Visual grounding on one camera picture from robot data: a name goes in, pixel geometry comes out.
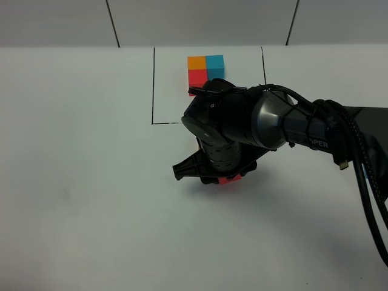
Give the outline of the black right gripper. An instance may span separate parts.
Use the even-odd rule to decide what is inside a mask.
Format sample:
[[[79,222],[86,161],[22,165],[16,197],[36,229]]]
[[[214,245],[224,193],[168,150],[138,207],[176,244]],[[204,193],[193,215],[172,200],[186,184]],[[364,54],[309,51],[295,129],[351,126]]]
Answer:
[[[173,166],[178,181],[184,177],[197,177],[203,184],[218,184],[219,177],[239,173],[243,177],[256,170],[256,160],[267,153],[264,148],[237,141],[231,141],[222,147],[208,145],[200,139],[197,141],[202,149]]]

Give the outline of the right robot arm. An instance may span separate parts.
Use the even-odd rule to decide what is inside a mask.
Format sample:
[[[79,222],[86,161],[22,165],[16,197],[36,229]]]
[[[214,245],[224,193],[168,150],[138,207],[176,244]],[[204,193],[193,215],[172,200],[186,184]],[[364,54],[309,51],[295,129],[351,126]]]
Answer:
[[[286,87],[237,87],[223,79],[189,88],[194,98],[181,119],[196,136],[199,150],[173,166],[176,179],[198,177],[204,184],[244,176],[257,159],[284,144],[332,155],[342,166],[351,161],[349,117],[364,136],[380,190],[387,199],[387,109],[335,107],[309,102]]]

